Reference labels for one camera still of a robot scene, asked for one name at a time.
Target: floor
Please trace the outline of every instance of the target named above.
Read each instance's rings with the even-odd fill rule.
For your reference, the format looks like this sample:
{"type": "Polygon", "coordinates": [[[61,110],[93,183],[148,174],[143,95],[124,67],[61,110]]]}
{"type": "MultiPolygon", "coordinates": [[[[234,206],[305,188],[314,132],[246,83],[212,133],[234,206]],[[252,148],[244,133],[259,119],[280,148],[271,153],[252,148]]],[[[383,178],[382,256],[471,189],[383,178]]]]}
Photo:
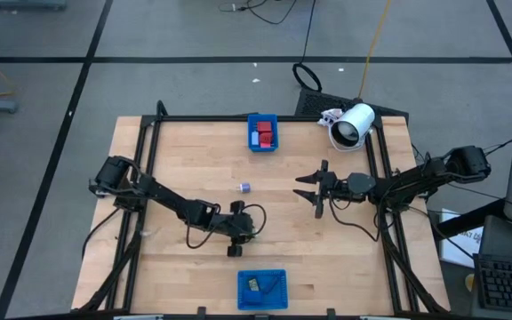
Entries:
{"type": "MultiPolygon", "coordinates": [[[[0,11],[0,69],[20,104],[0,114],[0,295],[12,292],[4,285],[25,228],[36,227],[0,317],[68,312],[95,205],[88,179],[118,116],[154,113],[159,99],[173,115],[293,114],[300,88],[291,67],[312,1],[299,0],[278,26],[219,12],[223,3],[69,0],[64,12],[0,11]]],[[[279,20],[290,4],[259,13],[279,20]]],[[[356,96],[384,5],[317,1],[307,55],[324,92],[356,96]]],[[[409,112],[418,149],[440,155],[512,138],[512,1],[395,1],[374,55],[363,98],[409,112]]],[[[504,196],[511,149],[491,155],[493,174],[471,187],[504,196]]],[[[490,200],[443,187],[428,207],[465,212],[490,200]]],[[[467,313],[468,270],[443,267],[453,310],[467,313]]]]}

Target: white paper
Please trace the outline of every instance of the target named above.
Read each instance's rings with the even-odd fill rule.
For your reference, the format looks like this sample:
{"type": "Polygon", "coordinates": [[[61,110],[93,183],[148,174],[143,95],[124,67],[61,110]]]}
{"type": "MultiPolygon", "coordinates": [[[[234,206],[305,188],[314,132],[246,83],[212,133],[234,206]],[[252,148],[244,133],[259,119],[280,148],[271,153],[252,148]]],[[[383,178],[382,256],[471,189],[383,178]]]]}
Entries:
{"type": "MultiPolygon", "coordinates": [[[[459,214],[452,212],[447,209],[442,209],[442,215],[440,216],[440,221],[447,221],[449,219],[453,219],[459,216],[459,214]]],[[[475,228],[473,230],[462,232],[456,236],[450,237],[454,243],[462,247],[469,254],[479,253],[479,245],[481,244],[481,236],[484,232],[483,227],[475,228]]],[[[453,244],[451,244],[447,240],[442,240],[440,242],[440,260],[455,263],[461,266],[473,268],[474,263],[473,260],[470,259],[467,255],[460,251],[460,249],[456,248],[453,244]]]]}

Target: red block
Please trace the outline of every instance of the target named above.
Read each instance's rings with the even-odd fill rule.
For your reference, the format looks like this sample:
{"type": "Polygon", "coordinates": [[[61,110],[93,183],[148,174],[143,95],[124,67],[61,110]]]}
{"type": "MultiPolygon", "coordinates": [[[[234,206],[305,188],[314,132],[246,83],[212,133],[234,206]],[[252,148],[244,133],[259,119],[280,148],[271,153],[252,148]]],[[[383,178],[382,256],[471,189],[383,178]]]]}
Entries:
{"type": "Polygon", "coordinates": [[[264,132],[260,134],[260,143],[272,143],[272,139],[274,138],[274,134],[272,132],[264,132]]]}
{"type": "Polygon", "coordinates": [[[258,132],[272,132],[272,123],[269,121],[259,121],[258,132]]]}

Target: blue bin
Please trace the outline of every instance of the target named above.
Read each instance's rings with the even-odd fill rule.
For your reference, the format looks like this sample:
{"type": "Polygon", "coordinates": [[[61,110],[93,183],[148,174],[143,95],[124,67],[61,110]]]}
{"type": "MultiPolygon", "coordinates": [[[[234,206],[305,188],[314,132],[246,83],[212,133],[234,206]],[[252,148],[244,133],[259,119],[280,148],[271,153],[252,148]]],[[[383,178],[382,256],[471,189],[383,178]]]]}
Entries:
{"type": "Polygon", "coordinates": [[[288,284],[284,269],[238,271],[238,309],[274,310],[288,308],[288,284]],[[255,278],[260,288],[250,290],[255,278]]]}
{"type": "Polygon", "coordinates": [[[277,132],[277,116],[276,115],[248,115],[248,148],[252,152],[273,152],[280,146],[280,139],[277,132]],[[258,122],[269,121],[272,123],[272,140],[270,148],[261,148],[260,145],[253,145],[251,142],[252,133],[258,131],[258,122]]]}

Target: wooden tabletop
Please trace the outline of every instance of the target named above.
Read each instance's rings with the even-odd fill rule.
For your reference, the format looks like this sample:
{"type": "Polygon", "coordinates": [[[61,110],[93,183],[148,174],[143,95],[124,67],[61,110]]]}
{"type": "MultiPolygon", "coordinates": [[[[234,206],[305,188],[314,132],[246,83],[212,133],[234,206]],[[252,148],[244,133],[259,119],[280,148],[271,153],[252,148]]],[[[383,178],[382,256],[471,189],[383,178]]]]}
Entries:
{"type": "MultiPolygon", "coordinates": [[[[415,162],[404,119],[383,117],[383,123],[393,170],[412,168],[415,162]]],[[[110,155],[133,158],[139,124],[139,117],[118,118],[110,155]]],[[[205,306],[209,314],[242,314],[245,312],[236,307],[237,272],[284,268],[289,307],[270,314],[324,315],[327,308],[335,308],[338,315],[392,314],[381,242],[374,243],[357,228],[338,224],[327,204],[323,218],[315,219],[315,208],[292,192],[293,188],[316,191],[316,186],[294,179],[315,172],[322,159],[329,161],[330,171],[340,178],[351,172],[369,173],[364,148],[336,151],[325,128],[315,123],[282,122],[278,131],[280,147],[276,152],[254,154],[246,147],[246,123],[162,123],[154,168],[160,183],[184,197],[219,203],[223,212],[235,200],[261,204],[268,212],[268,222],[256,239],[243,245],[243,257],[228,258],[227,237],[213,235],[200,249],[190,250],[185,245],[185,224],[174,212],[149,201],[133,313],[194,314],[197,307],[205,306]],[[236,191],[241,182],[249,182],[252,192],[236,191]]],[[[382,172],[378,143],[374,146],[382,172]]],[[[113,200],[111,196],[98,200],[92,226],[113,210],[113,200]]],[[[426,210],[420,200],[412,206],[426,210]]],[[[257,208],[247,211],[257,228],[261,213],[257,208]]],[[[364,202],[351,204],[338,216],[375,233],[373,214],[373,205],[364,202]]],[[[414,211],[402,216],[414,273],[438,303],[449,308],[428,218],[414,211]]],[[[112,268],[120,223],[121,214],[88,243],[73,308],[90,299],[112,268]]],[[[205,236],[193,229],[191,243],[197,244],[205,236]]],[[[408,309],[404,279],[396,270],[402,307],[408,309]]],[[[125,279],[124,273],[117,306],[122,305],[125,279]]]]}

